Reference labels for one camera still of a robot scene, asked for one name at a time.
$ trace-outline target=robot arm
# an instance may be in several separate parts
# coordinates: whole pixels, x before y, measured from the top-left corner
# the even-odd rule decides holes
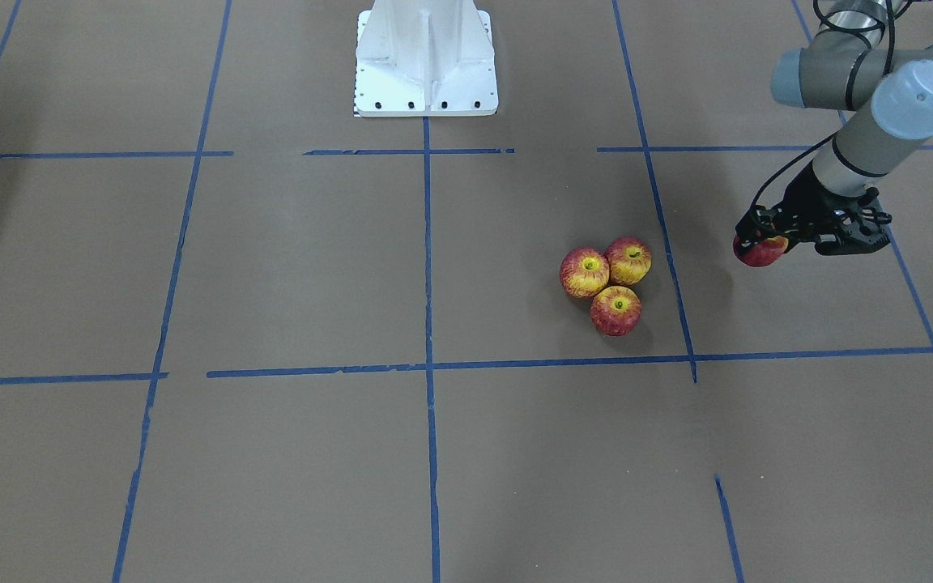
[[[891,215],[881,210],[874,184],[933,137],[933,45],[875,49],[893,26],[885,3],[840,0],[808,48],[786,53],[778,63],[778,103],[856,114],[806,152],[816,155],[780,203],[760,206],[756,197],[736,225],[733,248],[741,262],[769,265],[798,243],[814,243],[822,255],[888,246],[884,226]]]

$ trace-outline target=red apple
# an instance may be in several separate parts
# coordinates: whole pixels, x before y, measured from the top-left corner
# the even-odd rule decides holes
[[[650,270],[650,249],[634,236],[622,236],[607,247],[611,263],[611,283],[633,285]]]
[[[741,255],[740,237],[733,237],[733,254],[744,265],[752,266],[752,268],[764,268],[764,266],[770,265],[770,263],[777,261],[786,250],[787,237],[773,236],[766,240],[759,240],[755,247]]]
[[[591,247],[575,249],[560,262],[560,285],[573,298],[592,298],[607,287],[610,277],[607,258]]]
[[[643,305],[635,291],[622,285],[611,285],[601,291],[589,309],[593,324],[607,336],[625,336],[636,328]]]

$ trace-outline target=floor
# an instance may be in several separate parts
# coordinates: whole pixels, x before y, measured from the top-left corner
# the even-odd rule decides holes
[[[933,582],[933,140],[891,248],[730,249],[841,123],[810,1],[479,0],[429,120],[352,115],[369,4],[0,0],[0,582]]]

